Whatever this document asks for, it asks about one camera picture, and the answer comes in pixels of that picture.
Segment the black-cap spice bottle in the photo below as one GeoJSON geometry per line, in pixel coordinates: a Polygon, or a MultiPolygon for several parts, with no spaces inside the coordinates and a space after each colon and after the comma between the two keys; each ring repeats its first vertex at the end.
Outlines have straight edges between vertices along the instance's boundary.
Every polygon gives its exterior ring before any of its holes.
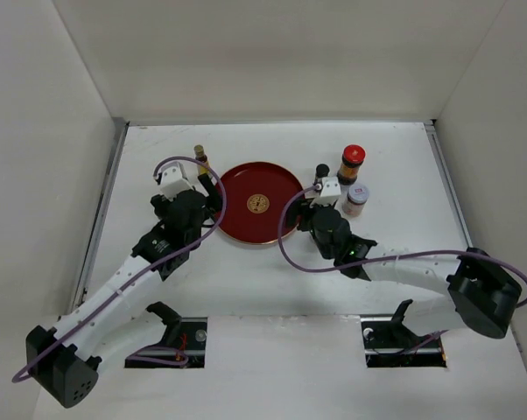
{"type": "Polygon", "coordinates": [[[329,166],[327,164],[318,164],[315,168],[315,175],[314,175],[314,181],[313,183],[317,185],[321,182],[323,178],[327,178],[329,176],[329,166]]]}

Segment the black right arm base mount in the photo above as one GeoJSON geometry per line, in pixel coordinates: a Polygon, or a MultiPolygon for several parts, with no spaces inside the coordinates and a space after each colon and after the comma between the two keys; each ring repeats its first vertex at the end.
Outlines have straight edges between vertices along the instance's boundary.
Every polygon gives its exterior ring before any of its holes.
{"type": "Polygon", "coordinates": [[[418,336],[404,326],[404,315],[413,303],[403,301],[393,315],[361,317],[365,363],[368,368],[446,368],[440,336],[418,336]]]}

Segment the red-lid dark sauce jar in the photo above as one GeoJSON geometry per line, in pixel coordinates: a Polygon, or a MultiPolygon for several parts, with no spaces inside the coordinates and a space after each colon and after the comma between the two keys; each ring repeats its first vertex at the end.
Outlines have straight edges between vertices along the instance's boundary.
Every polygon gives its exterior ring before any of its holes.
{"type": "Polygon", "coordinates": [[[358,179],[359,170],[364,163],[366,151],[357,144],[346,146],[341,154],[341,165],[337,178],[343,186],[350,186],[358,179]]]}

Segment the small yellow-label brown bottle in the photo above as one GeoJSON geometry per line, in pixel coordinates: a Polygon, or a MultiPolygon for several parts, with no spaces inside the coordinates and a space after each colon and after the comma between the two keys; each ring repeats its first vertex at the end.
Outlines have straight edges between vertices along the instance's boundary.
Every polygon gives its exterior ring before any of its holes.
{"type": "Polygon", "coordinates": [[[200,162],[200,165],[198,166],[198,173],[200,175],[207,174],[210,178],[212,177],[211,172],[208,170],[210,168],[207,154],[205,152],[204,147],[201,144],[197,144],[193,148],[194,151],[194,158],[200,162]]]}

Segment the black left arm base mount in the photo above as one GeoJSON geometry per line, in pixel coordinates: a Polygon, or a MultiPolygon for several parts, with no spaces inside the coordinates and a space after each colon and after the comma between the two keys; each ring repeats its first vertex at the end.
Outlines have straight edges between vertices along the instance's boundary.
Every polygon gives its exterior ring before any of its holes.
{"type": "Polygon", "coordinates": [[[146,311],[156,317],[153,344],[125,359],[128,369],[191,369],[204,368],[207,346],[207,318],[184,318],[162,302],[150,304],[146,311]]]}

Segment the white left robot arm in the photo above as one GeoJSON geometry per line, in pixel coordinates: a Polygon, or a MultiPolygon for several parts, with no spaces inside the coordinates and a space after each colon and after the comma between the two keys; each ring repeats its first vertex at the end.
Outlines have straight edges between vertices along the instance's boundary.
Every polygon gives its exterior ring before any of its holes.
{"type": "Polygon", "coordinates": [[[81,403],[99,380],[109,358],[140,351],[139,333],[160,348],[179,341],[179,315],[156,296],[164,282],[190,257],[208,233],[208,219],[221,224],[228,204],[222,181],[198,177],[199,192],[183,177],[158,176],[161,192],[151,199],[158,222],[144,234],[116,273],[86,302],[54,326],[34,327],[25,338],[27,365],[14,376],[29,376],[63,408],[81,403]]]}

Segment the white-lid chili paste jar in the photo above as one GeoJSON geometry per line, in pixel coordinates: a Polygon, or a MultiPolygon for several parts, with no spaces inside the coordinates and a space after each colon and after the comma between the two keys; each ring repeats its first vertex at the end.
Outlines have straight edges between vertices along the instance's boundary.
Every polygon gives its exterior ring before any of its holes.
{"type": "Polygon", "coordinates": [[[343,212],[351,217],[359,216],[369,200],[369,189],[364,184],[355,182],[351,185],[342,204],[343,212]]]}

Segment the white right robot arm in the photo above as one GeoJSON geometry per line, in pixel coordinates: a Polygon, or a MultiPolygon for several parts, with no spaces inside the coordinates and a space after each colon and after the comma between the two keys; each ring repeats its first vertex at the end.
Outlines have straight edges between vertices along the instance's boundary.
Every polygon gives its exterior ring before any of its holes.
{"type": "Polygon", "coordinates": [[[476,248],[405,257],[352,233],[333,206],[306,206],[298,229],[310,233],[321,256],[351,279],[393,282],[436,293],[431,300],[407,298],[389,326],[391,339],[409,346],[420,336],[459,328],[502,339],[518,305],[521,286],[495,260],[476,248]]]}

